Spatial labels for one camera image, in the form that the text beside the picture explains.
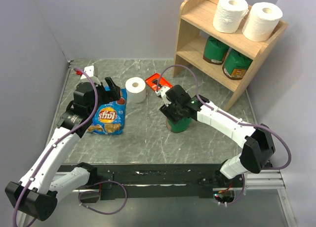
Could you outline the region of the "green roll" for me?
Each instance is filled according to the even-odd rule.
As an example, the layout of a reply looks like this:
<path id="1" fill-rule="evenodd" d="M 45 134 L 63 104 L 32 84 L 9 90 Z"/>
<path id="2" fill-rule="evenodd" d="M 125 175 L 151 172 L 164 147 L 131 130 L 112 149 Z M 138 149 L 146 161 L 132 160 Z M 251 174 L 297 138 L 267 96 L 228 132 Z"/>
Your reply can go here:
<path id="1" fill-rule="evenodd" d="M 229 48 L 230 47 L 228 45 L 212 36 L 209 36 L 205 44 L 203 59 L 208 63 L 221 65 L 224 62 Z"/>
<path id="2" fill-rule="evenodd" d="M 169 119 L 166 119 L 166 127 L 169 131 L 173 133 L 181 133 L 188 129 L 191 121 L 191 118 L 183 118 L 178 121 L 177 124 L 173 124 Z"/>
<path id="3" fill-rule="evenodd" d="M 222 70 L 224 75 L 226 75 L 229 79 L 241 80 L 252 62 L 252 59 L 234 49 L 231 49 L 222 66 Z"/>

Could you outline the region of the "white paper roll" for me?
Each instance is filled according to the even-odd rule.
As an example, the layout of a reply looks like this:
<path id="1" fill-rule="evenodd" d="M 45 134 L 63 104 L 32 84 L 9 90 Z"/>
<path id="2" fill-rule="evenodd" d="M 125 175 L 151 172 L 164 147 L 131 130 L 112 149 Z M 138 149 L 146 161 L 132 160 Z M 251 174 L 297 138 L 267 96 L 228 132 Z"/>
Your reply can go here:
<path id="1" fill-rule="evenodd" d="M 255 3 L 242 28 L 243 35 L 254 42 L 266 41 L 283 16 L 282 10 L 273 3 Z"/>
<path id="2" fill-rule="evenodd" d="M 146 99 L 146 83 L 140 77 L 129 78 L 125 83 L 127 98 L 132 103 L 141 103 Z"/>
<path id="3" fill-rule="evenodd" d="M 221 33 L 235 33 L 247 13 L 246 0 L 219 0 L 213 18 L 213 27 Z"/>

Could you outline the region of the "white paper roll front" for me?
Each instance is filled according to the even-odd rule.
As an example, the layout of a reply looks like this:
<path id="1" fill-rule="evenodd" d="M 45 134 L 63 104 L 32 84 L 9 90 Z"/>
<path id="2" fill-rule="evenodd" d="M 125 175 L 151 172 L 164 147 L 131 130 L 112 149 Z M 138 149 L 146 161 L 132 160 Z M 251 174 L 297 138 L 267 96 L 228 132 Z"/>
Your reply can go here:
<path id="1" fill-rule="evenodd" d="M 213 27 L 221 33 L 235 33 L 247 13 L 246 0 L 219 0 L 213 18 Z"/>

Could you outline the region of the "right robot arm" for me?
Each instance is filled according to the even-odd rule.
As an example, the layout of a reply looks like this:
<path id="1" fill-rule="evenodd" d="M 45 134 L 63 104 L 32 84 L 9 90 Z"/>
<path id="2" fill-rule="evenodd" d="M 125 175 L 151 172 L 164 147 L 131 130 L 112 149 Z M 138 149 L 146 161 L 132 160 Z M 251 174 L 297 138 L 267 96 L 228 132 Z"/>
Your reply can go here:
<path id="1" fill-rule="evenodd" d="M 164 102 L 160 111 L 172 124 L 191 118 L 223 133 L 242 149 L 240 154 L 224 161 L 216 174 L 216 182 L 222 187 L 245 172 L 260 173 L 275 152 L 272 136 L 264 125 L 246 123 L 203 96 L 191 97 L 180 85 L 163 86 L 156 95 Z"/>

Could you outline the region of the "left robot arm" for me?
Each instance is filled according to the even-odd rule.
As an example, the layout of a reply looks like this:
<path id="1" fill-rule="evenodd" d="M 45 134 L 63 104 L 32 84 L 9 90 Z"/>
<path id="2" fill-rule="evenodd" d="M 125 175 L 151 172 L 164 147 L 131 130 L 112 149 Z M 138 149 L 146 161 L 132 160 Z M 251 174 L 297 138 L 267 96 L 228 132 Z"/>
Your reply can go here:
<path id="1" fill-rule="evenodd" d="M 61 115 L 40 157 L 19 182 L 9 182 L 6 186 L 5 193 L 14 207 L 14 226 L 17 226 L 19 211 L 45 221 L 58 202 L 73 190 L 81 186 L 91 189 L 97 185 L 97 168 L 84 162 L 66 176 L 56 181 L 53 178 L 67 154 L 92 124 L 99 107 L 120 99 L 120 87 L 110 77 L 105 81 L 108 89 L 97 79 L 79 82 L 73 100 Z"/>

